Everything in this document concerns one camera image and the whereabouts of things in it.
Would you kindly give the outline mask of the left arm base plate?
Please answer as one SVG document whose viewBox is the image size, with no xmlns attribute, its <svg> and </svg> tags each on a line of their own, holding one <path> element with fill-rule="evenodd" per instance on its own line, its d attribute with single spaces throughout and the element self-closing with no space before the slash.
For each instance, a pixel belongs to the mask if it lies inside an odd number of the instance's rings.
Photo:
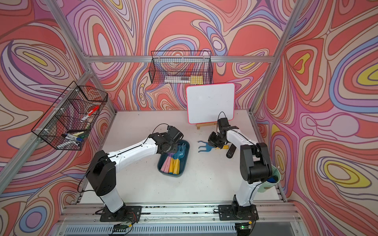
<svg viewBox="0 0 378 236">
<path fill-rule="evenodd" d="M 104 207 L 100 216 L 100 222 L 125 222 L 131 221 L 137 223 L 140 220 L 142 206 L 122 206 L 115 213 L 112 213 L 108 207 Z"/>
</svg>

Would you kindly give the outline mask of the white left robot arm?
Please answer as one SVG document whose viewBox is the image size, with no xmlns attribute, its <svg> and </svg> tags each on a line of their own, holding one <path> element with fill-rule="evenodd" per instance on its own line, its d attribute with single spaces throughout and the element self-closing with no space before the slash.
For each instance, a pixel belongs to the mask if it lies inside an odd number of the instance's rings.
<svg viewBox="0 0 378 236">
<path fill-rule="evenodd" d="M 101 198 L 105 209 L 117 213 L 125 207 L 116 189 L 116 175 L 127 166 L 151 155 L 176 153 L 184 137 L 174 126 L 167 126 L 163 133 L 152 133 L 145 140 L 121 150 L 106 153 L 98 151 L 87 170 L 86 178 L 93 191 Z"/>
</svg>

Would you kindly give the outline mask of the teal rake yellow handle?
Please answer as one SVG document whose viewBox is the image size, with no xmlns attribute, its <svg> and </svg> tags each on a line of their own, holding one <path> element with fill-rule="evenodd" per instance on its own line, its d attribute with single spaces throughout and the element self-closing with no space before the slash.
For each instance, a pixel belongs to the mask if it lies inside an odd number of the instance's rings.
<svg viewBox="0 0 378 236">
<path fill-rule="evenodd" d="M 173 168 L 173 174 L 178 175 L 180 170 L 180 159 L 182 159 L 185 155 L 186 145 L 182 144 L 178 147 L 178 151 L 175 157 L 175 163 Z"/>
<path fill-rule="evenodd" d="M 170 166 L 169 166 L 169 173 L 170 174 L 176 174 L 176 159 L 175 158 L 171 158 L 171 161 L 170 161 Z"/>
</svg>

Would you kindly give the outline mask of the blue rake yellow handle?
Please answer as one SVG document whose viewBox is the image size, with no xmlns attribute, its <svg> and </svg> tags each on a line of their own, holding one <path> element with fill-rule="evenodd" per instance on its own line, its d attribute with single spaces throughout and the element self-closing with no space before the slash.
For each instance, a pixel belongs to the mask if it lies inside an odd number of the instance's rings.
<svg viewBox="0 0 378 236">
<path fill-rule="evenodd" d="M 209 143 L 205 142 L 205 141 L 198 141 L 198 143 L 202 143 L 203 144 L 202 146 L 198 147 L 198 149 L 199 149 L 198 152 L 210 152 L 213 149 L 220 149 L 220 148 L 215 148 L 215 147 L 209 145 Z"/>
</svg>

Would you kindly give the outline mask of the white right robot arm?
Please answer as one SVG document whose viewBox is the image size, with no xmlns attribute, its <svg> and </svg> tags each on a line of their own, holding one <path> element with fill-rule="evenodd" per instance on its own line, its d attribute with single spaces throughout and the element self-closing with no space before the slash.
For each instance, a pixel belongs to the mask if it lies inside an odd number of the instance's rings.
<svg viewBox="0 0 378 236">
<path fill-rule="evenodd" d="M 209 136 L 209 145 L 223 148 L 230 143 L 228 158 L 233 157 L 235 150 L 240 152 L 239 168 L 244 181 L 234 196 L 232 207 L 234 210 L 250 209 L 258 189 L 273 175 L 268 147 L 247 138 L 238 127 L 231 126 L 227 118 L 218 119 L 217 127 Z"/>
</svg>

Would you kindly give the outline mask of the purple rake pink handle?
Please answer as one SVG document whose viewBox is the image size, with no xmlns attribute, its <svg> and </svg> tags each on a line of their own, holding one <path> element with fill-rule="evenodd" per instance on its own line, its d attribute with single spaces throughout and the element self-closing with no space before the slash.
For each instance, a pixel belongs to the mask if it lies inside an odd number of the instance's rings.
<svg viewBox="0 0 378 236">
<path fill-rule="evenodd" d="M 165 159 L 165 161 L 164 161 L 164 163 L 163 163 L 163 165 L 160 169 L 163 173 L 167 173 L 167 174 L 169 173 L 170 161 L 171 161 L 171 158 L 173 158 L 173 155 L 174 155 L 173 153 L 169 153 L 167 158 Z"/>
</svg>

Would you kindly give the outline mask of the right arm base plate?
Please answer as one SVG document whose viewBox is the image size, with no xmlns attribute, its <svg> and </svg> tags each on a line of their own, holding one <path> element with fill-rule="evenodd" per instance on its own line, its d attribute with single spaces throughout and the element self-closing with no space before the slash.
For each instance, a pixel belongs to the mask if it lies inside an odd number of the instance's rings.
<svg viewBox="0 0 378 236">
<path fill-rule="evenodd" d="M 256 205 L 234 206 L 218 205 L 218 214 L 220 221 L 243 221 L 248 220 L 255 222 L 259 220 Z"/>
</svg>

